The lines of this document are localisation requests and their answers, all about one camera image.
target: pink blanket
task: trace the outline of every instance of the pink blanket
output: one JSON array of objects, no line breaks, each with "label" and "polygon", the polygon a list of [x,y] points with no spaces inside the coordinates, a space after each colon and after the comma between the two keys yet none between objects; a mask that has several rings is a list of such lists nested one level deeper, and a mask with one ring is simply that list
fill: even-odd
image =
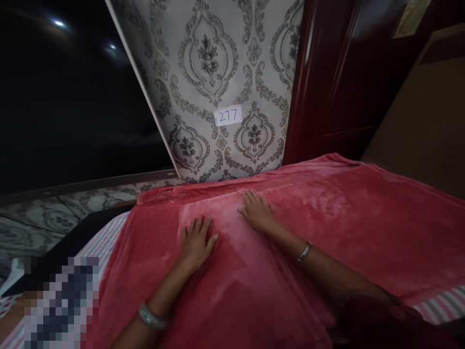
[{"label": "pink blanket", "polygon": [[463,201],[332,154],[252,178],[141,194],[101,284],[100,348],[174,262],[179,223],[201,213],[213,216],[220,241],[186,285],[162,346],[330,347],[325,327],[334,318],[321,297],[236,212],[244,188],[264,191],[289,229],[405,300],[465,281]]}]

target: bangle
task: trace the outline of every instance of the bangle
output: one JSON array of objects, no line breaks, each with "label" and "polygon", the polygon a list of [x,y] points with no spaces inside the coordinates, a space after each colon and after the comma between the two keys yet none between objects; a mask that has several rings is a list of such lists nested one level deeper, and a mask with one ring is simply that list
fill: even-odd
[{"label": "bangle", "polygon": [[310,246],[313,246],[310,242],[307,242],[307,247],[305,248],[305,251],[303,254],[300,255],[300,257],[297,259],[299,262],[302,262],[302,259],[309,253]]},{"label": "bangle", "polygon": [[142,318],[142,321],[144,321],[150,327],[156,328],[157,330],[164,330],[168,325],[166,321],[163,321],[153,315],[147,308],[145,302],[140,304],[139,315]]}]

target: fingers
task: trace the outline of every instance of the fingers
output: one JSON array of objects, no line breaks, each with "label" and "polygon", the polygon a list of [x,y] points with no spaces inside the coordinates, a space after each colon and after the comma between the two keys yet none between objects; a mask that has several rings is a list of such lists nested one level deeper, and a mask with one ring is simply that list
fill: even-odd
[{"label": "fingers", "polygon": [[197,234],[200,231],[200,228],[202,227],[202,220],[203,220],[203,217],[199,216],[197,220],[195,221],[194,234]]},{"label": "fingers", "polygon": [[241,215],[244,216],[245,219],[248,218],[247,210],[245,209],[245,207],[238,208],[237,210],[239,211]]},{"label": "fingers", "polygon": [[187,231],[186,231],[186,228],[183,228],[183,229],[181,230],[181,241],[182,241],[183,243],[185,243],[186,240],[187,240]]},{"label": "fingers", "polygon": [[250,201],[250,198],[248,196],[248,190],[246,190],[245,192],[242,193],[242,197],[244,199],[244,203],[246,204],[246,206],[250,205],[252,202]]},{"label": "fingers", "polygon": [[258,198],[258,195],[254,190],[250,191],[250,195],[252,195],[252,199],[254,202],[260,202],[260,199]]},{"label": "fingers", "polygon": [[270,205],[268,204],[268,201],[265,199],[264,196],[260,197],[260,201],[268,210],[270,209]]},{"label": "fingers", "polygon": [[202,228],[200,230],[200,233],[203,235],[203,236],[207,236],[207,232],[208,232],[208,229],[210,228],[210,222],[212,221],[212,219],[210,217],[208,217],[205,222],[203,223],[202,225]]},{"label": "fingers", "polygon": [[194,232],[195,221],[196,221],[195,219],[190,221],[189,230],[187,231],[188,235],[190,235],[190,234],[192,234]]},{"label": "fingers", "polygon": [[208,257],[212,254],[213,249],[215,248],[215,244],[218,241],[218,234],[213,235],[210,240],[208,240],[207,246],[205,247],[205,255]]}]

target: number label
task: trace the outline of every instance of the number label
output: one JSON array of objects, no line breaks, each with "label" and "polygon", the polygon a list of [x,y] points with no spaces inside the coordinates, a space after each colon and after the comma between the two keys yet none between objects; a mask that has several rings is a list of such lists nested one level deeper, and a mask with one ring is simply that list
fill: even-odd
[{"label": "number label", "polygon": [[240,104],[217,109],[213,113],[217,127],[242,122],[242,106]]}]

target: patterned wall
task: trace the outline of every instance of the patterned wall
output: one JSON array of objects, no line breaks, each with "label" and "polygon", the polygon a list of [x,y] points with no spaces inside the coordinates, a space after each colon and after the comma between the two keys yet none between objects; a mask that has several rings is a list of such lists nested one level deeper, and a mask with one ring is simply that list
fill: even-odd
[{"label": "patterned wall", "polygon": [[[0,264],[49,250],[88,213],[141,190],[282,163],[303,0],[113,0],[182,178],[0,208]],[[217,128],[216,108],[243,122]]]}]

